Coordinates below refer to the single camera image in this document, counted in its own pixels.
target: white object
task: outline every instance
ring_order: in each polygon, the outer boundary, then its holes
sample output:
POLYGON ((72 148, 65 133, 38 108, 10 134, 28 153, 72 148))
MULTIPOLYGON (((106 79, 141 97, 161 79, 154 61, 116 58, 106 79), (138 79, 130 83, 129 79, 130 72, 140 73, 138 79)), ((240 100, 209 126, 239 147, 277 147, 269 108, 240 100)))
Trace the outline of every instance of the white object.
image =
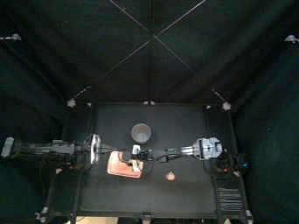
POLYGON ((66 103, 68 103, 68 107, 70 107, 70 108, 73 108, 76 106, 76 101, 73 99, 69 99, 66 101, 66 103))
POLYGON ((225 110, 229 110, 231 109, 231 104, 228 104, 228 102, 223 102, 221 104, 221 107, 225 109, 225 110))
POLYGON ((149 127, 138 123, 130 130, 130 136, 138 144, 145 144, 150 137, 150 129, 149 127))

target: orange pad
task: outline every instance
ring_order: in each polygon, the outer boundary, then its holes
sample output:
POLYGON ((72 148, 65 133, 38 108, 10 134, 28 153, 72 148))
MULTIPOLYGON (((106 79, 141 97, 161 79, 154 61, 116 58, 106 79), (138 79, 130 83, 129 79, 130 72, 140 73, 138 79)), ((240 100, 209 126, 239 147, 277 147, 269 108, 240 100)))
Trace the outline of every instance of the orange pad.
MULTIPOLYGON (((112 151, 106 163, 106 173, 133 179, 138 179, 141 176, 140 171, 133 171, 133 167, 128 166, 118 159, 122 158, 121 151, 112 151)), ((142 170, 144 163, 138 162, 138 169, 142 170)))

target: small orange object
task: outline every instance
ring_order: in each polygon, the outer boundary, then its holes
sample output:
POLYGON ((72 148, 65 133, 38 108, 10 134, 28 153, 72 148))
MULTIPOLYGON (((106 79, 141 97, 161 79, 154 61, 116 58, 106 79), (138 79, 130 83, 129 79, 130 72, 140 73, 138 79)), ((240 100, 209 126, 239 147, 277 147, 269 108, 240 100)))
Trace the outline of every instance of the small orange object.
POLYGON ((166 178, 168 180, 174 180, 174 175, 173 175, 173 173, 172 173, 172 172, 168 172, 166 175, 165 175, 165 178, 166 178))

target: cable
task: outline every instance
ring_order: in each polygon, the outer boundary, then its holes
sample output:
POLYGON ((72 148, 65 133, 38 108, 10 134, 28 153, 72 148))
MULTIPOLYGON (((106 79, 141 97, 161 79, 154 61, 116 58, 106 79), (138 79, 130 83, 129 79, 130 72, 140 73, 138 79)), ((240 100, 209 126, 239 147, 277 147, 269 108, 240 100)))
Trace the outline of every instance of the cable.
POLYGON ((42 195, 42 199, 45 199, 45 190, 44 190, 44 183, 42 183, 42 161, 40 163, 40 170, 38 170, 38 174, 40 174, 40 181, 41 181, 41 195, 42 195))

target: black curtain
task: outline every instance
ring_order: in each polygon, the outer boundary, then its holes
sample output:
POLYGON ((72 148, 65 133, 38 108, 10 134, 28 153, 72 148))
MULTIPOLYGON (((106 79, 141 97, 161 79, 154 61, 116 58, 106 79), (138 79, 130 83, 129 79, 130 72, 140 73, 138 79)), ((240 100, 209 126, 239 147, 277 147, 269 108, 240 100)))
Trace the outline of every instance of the black curtain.
POLYGON ((281 43, 235 101, 237 145, 248 155, 247 198, 255 223, 299 221, 299 45, 281 43))
MULTIPOLYGON (((0 37, 17 33, 0 9, 0 37)), ((0 147, 6 137, 26 143, 61 139, 65 102, 26 42, 0 41, 0 147)), ((33 221, 41 211, 52 170, 41 160, 0 159, 0 223, 33 221)))

